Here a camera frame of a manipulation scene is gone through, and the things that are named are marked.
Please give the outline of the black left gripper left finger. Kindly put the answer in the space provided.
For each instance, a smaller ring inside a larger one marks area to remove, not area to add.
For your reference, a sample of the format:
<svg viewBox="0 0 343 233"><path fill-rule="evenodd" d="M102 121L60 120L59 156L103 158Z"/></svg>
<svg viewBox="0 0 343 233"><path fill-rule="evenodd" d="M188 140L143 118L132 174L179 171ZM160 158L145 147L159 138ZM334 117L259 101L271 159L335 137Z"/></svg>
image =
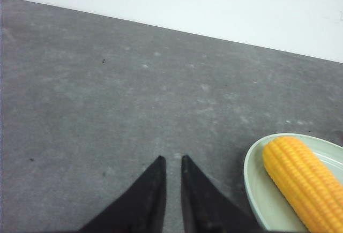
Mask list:
<svg viewBox="0 0 343 233"><path fill-rule="evenodd" d="M78 231L162 232L166 186L166 159L158 156L118 199Z"/></svg>

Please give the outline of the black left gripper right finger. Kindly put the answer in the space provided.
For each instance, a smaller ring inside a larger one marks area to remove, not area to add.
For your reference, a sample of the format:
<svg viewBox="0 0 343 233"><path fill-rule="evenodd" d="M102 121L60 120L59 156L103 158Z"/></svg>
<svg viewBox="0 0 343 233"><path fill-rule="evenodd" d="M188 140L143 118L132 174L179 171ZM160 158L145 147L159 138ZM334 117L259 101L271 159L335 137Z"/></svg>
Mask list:
<svg viewBox="0 0 343 233"><path fill-rule="evenodd" d="M185 232L261 232L258 223L229 201L190 156L181 161Z"/></svg>

